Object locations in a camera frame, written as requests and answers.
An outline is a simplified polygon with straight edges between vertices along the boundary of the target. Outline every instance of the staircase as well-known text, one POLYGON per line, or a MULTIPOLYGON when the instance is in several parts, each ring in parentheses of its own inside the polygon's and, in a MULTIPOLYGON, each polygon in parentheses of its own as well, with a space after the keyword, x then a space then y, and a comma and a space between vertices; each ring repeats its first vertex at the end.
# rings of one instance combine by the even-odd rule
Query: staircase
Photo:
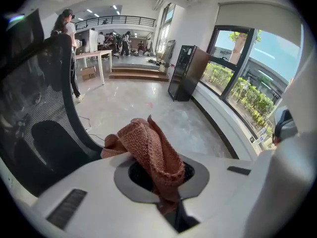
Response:
POLYGON ((141 68, 113 68, 109 74, 111 79, 142 79, 151 81, 168 82, 165 72, 154 69, 141 68))

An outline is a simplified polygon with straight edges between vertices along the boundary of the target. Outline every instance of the person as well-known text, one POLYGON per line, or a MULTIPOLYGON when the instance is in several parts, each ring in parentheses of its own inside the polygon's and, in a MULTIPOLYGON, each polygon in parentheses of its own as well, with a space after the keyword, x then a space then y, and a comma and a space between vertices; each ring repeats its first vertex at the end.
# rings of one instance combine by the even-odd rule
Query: person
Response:
POLYGON ((122 39, 122 50, 121 50, 121 55, 123 56, 123 53, 125 52, 125 55, 129 55, 129 37, 130 37, 130 31, 126 32, 126 34, 123 36, 122 39))
POLYGON ((105 42, 105 36, 103 32, 100 32, 98 35, 98 43, 103 44, 105 42))
POLYGON ((143 41, 141 41, 141 42, 138 44, 138 53, 139 53, 139 56, 140 56, 140 57, 143 56, 143 52, 144 52, 144 44, 143 44, 143 41))
MULTIPOLYGON (((117 39, 114 37, 113 33, 109 33, 109 39, 106 42, 105 50, 112 50, 112 54, 116 53, 117 39)), ((108 54, 102 56, 103 59, 108 57, 108 54)))
POLYGON ((71 9, 64 10, 56 19, 53 30, 51 31, 51 36, 56 34, 68 34, 71 38, 72 42, 72 53, 71 53, 71 62, 70 62, 70 84, 73 89, 73 95, 75 95, 75 101, 77 103, 81 102, 83 96, 80 94, 77 80, 76 80, 76 68, 77 61, 75 56, 75 50, 77 48, 77 44, 75 41, 75 25, 71 23, 71 19, 73 16, 73 11, 71 9))
POLYGON ((144 53, 144 55, 150 56, 151 53, 153 53, 152 40, 151 40, 150 38, 148 38, 148 39, 147 39, 147 44, 146 44, 146 48, 145 48, 145 53, 144 53))
POLYGON ((105 43, 107 43, 108 39, 109 39, 109 34, 106 34, 105 43))

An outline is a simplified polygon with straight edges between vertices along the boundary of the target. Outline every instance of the brown towel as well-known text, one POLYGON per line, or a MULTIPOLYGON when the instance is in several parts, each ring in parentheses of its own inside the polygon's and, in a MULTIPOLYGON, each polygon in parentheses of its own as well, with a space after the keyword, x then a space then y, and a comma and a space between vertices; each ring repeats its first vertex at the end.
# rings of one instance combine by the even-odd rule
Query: brown towel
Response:
POLYGON ((177 188, 184 182, 185 166, 151 116, 148 121, 133 119, 117 135, 107 136, 101 157, 125 152, 130 152, 152 178, 154 192, 163 202, 161 212, 171 210, 178 199, 177 188))

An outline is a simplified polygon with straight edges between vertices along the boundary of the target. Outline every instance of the window sill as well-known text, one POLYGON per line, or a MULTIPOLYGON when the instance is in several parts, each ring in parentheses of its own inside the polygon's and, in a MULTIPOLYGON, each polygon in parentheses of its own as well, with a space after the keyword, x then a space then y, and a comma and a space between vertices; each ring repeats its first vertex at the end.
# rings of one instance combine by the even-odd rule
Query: window sill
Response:
POLYGON ((217 123, 240 160, 253 161, 258 157, 262 150, 250 142, 251 132, 215 93, 198 83, 193 97, 217 123))

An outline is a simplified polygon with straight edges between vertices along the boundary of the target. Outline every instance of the railing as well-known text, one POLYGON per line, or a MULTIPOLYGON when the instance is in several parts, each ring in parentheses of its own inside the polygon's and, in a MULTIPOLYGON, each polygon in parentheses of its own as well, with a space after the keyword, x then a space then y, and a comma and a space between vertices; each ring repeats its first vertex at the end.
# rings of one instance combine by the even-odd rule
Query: railing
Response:
POLYGON ((83 28, 91 28, 94 26, 108 25, 108 24, 134 24, 143 26, 154 26, 155 19, 136 17, 136 16, 105 16, 98 18, 90 18, 78 23, 75 23, 76 30, 83 28))

